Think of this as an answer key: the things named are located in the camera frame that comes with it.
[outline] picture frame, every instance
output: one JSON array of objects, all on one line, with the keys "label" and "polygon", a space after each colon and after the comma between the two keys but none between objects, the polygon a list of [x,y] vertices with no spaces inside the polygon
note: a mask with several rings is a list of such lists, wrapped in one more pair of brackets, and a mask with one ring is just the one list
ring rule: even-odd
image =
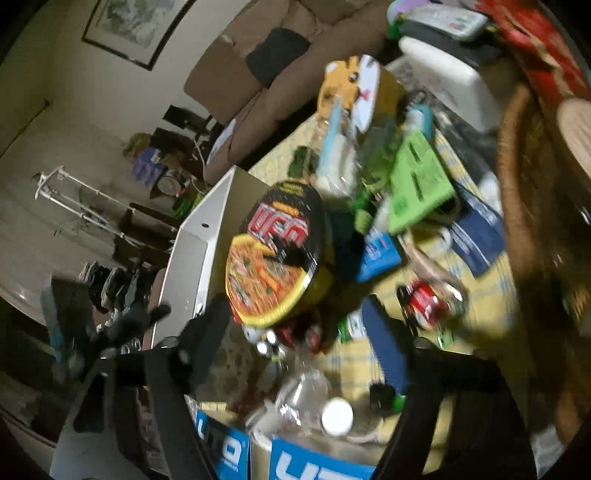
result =
[{"label": "picture frame", "polygon": [[195,0],[98,0],[82,41],[152,70]]}]

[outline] noodle package label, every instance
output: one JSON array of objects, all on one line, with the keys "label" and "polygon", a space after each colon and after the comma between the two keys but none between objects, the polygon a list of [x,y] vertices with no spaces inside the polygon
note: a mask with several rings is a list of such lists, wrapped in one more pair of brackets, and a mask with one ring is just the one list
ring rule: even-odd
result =
[{"label": "noodle package label", "polygon": [[307,183],[277,183],[246,217],[226,263],[226,293],[247,325],[288,315],[315,277],[326,242],[324,204]]}]

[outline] white lid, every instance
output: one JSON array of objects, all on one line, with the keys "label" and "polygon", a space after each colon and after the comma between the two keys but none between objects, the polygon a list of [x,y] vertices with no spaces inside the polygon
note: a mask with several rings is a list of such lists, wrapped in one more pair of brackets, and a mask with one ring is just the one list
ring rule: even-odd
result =
[{"label": "white lid", "polygon": [[322,407],[322,426],[333,437],[346,435],[353,426],[353,408],[344,398],[331,398]]}]

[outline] blue label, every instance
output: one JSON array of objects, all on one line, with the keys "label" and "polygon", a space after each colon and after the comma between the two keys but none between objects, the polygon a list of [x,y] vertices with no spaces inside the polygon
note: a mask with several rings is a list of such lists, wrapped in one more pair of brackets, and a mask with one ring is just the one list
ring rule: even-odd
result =
[{"label": "blue label", "polygon": [[363,283],[401,263],[400,254],[390,236],[372,228],[365,237],[365,251],[355,280]]},{"label": "blue label", "polygon": [[285,440],[273,440],[269,480],[369,480],[375,467],[343,462]]},{"label": "blue label", "polygon": [[205,442],[220,480],[248,480],[248,435],[219,423],[201,410],[195,421],[197,434]]}]

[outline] wicker basket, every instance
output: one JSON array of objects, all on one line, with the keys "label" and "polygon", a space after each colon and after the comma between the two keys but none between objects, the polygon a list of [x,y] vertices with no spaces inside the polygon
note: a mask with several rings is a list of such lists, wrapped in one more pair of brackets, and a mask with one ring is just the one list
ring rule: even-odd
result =
[{"label": "wicker basket", "polygon": [[563,297],[591,287],[591,227],[570,196],[577,187],[559,150],[532,91],[520,85],[499,130],[506,250],[536,377],[569,442],[591,411],[591,339],[579,335]]}]

